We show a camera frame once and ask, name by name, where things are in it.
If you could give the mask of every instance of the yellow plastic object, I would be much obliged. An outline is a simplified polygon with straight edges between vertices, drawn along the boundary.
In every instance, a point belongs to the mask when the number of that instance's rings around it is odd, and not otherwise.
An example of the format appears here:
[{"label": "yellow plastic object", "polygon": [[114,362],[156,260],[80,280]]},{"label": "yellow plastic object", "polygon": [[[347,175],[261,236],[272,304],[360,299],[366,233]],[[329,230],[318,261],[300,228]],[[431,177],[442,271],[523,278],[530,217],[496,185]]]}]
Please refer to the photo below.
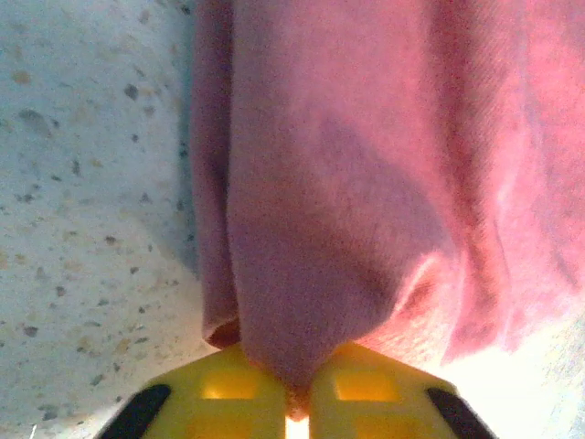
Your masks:
[{"label": "yellow plastic object", "polygon": [[311,438],[457,439],[428,388],[457,392],[447,381],[367,348],[343,346],[314,378]]},{"label": "yellow plastic object", "polygon": [[[444,380],[356,344],[316,373],[311,439],[493,438]],[[284,439],[285,389],[239,345],[146,384],[98,439]]]}]

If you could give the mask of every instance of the black rubber edge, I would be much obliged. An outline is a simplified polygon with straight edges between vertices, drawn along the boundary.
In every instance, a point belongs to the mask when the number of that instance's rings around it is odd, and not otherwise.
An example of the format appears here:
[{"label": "black rubber edge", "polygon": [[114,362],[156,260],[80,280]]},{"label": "black rubber edge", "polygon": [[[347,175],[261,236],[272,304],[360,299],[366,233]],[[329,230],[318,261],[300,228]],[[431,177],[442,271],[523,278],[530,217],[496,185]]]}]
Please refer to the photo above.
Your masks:
[{"label": "black rubber edge", "polygon": [[141,439],[170,394],[166,384],[136,393],[95,439]]},{"label": "black rubber edge", "polygon": [[497,439],[457,395],[436,388],[427,389],[426,392],[457,439]]}]

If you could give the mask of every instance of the speckled surface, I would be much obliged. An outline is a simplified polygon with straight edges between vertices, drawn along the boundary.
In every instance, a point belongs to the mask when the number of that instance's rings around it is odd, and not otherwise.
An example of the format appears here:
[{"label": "speckled surface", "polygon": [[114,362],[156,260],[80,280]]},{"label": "speckled surface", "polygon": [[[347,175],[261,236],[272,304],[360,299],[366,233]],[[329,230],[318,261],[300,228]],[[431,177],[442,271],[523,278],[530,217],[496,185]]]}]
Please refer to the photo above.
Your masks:
[{"label": "speckled surface", "polygon": [[[0,438],[92,437],[211,352],[189,0],[0,0]],[[585,437],[585,316],[440,374],[503,439]]]}]

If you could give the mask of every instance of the fabric fold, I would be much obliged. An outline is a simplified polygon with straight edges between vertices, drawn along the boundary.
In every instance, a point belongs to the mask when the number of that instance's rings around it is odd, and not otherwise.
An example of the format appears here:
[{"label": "fabric fold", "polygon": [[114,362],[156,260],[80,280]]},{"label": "fabric fold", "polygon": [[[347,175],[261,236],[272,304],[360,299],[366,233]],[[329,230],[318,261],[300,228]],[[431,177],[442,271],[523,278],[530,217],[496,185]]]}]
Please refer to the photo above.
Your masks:
[{"label": "fabric fold", "polygon": [[426,367],[584,306],[585,2],[203,0],[204,335],[303,386]]}]

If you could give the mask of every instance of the square hole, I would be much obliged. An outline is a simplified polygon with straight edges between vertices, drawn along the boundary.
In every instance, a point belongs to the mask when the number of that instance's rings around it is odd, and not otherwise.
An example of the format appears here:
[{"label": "square hole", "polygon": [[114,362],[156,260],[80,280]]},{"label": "square hole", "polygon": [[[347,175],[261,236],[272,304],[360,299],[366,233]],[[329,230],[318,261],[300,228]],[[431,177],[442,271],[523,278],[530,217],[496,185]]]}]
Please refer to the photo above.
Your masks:
[{"label": "square hole", "polygon": [[245,369],[212,370],[203,380],[201,397],[206,400],[253,400],[261,376]]},{"label": "square hole", "polygon": [[390,379],[372,371],[341,370],[335,374],[339,401],[398,402],[400,395]]}]

